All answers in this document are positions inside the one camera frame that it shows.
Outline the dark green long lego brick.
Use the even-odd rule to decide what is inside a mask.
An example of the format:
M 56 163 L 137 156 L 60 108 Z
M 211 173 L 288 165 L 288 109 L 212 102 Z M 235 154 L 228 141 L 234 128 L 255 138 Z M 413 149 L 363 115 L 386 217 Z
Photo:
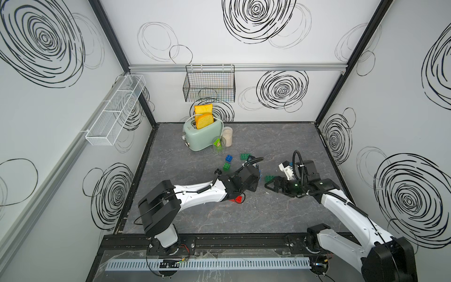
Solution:
M 275 176 L 271 176 L 271 175 L 265 176 L 265 178 L 264 178 L 265 183 L 271 182 L 274 178 L 275 178 Z

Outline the red long lego brick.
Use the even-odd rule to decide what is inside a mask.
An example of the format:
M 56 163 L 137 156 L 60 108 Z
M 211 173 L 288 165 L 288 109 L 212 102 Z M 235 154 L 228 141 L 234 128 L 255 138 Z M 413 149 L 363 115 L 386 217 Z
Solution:
M 245 200 L 244 196 L 238 196 L 235 199 L 232 199 L 231 201 L 234 203 L 242 204 L 244 202 L 244 200 Z

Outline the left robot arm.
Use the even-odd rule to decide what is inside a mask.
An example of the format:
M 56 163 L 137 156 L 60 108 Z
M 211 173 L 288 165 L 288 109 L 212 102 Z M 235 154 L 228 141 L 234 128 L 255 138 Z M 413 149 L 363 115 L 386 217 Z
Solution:
M 179 212 L 206 203 L 236 200 L 246 191 L 256 191 L 259 181 L 260 170 L 253 160 L 233 173 L 223 175 L 218 171 L 212 181 L 205 183 L 174 185 L 164 180 L 138 202 L 140 216 L 135 223 L 142 226 L 146 237 L 157 239 L 164 248 L 172 247 L 179 241 L 173 224 Z

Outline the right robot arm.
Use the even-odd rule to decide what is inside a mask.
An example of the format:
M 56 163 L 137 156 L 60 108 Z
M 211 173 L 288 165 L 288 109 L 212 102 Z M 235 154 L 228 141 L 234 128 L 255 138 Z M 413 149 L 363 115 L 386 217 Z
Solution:
M 305 248 L 328 251 L 358 270 L 366 282 L 416 282 L 415 252 L 404 237 L 396 238 L 357 207 L 331 179 L 323 179 L 313 161 L 283 162 L 284 176 L 266 181 L 265 188 L 293 198 L 312 197 L 332 212 L 356 241 L 339 235 L 326 224 L 307 230 Z

